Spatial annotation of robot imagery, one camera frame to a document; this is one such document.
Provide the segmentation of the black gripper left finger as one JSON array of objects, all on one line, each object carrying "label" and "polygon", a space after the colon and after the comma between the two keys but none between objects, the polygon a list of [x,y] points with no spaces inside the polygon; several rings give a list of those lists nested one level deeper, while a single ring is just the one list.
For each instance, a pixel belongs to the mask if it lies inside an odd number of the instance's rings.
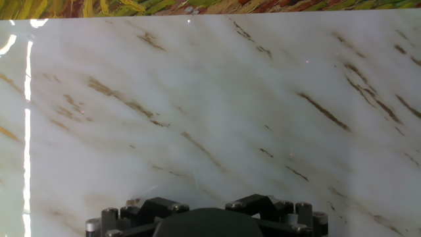
[{"label": "black gripper left finger", "polygon": [[120,209],[108,207],[101,216],[85,222],[86,237],[153,236],[163,219],[189,211],[189,205],[154,197],[133,199]]}]

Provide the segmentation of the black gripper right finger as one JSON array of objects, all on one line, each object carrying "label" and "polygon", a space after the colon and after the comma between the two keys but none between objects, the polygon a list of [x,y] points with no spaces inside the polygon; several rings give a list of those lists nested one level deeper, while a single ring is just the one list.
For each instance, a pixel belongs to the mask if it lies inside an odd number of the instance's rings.
[{"label": "black gripper right finger", "polygon": [[255,236],[328,237],[328,214],[305,201],[252,194],[225,204],[225,210],[247,215],[251,223],[246,227],[255,229]]}]

